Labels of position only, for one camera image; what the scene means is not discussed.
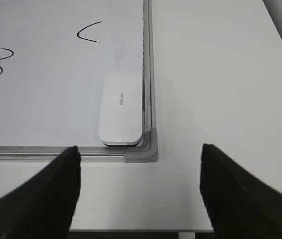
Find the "plastic corner piece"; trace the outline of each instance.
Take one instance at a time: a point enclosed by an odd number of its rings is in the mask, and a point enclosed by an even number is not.
[[[144,134],[144,143],[131,147],[125,153],[125,163],[151,163],[159,158],[157,130],[152,128]]]

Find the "white table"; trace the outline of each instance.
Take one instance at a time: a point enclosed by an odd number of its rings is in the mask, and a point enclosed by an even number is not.
[[[282,41],[261,0],[153,0],[157,163],[82,163],[72,229],[212,230],[203,143],[282,192]],[[0,196],[46,162],[0,162]]]

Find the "white eraser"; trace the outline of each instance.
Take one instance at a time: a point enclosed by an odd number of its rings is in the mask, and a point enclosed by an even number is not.
[[[105,145],[136,145],[142,137],[142,74],[107,74],[100,109],[99,137]]]

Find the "whiteboard frame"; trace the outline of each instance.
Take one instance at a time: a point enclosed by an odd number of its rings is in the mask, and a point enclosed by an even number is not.
[[[82,160],[124,161],[127,163],[155,162],[158,160],[155,122],[151,0],[144,0],[143,14],[143,140],[140,144],[133,147],[79,147]],[[49,146],[0,146],[0,160],[52,160],[65,149],[66,147]]]

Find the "whiteboard surface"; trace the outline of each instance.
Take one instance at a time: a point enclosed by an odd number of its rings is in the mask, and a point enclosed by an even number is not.
[[[143,0],[0,0],[0,59],[8,56],[0,146],[103,146],[105,75],[142,73]]]

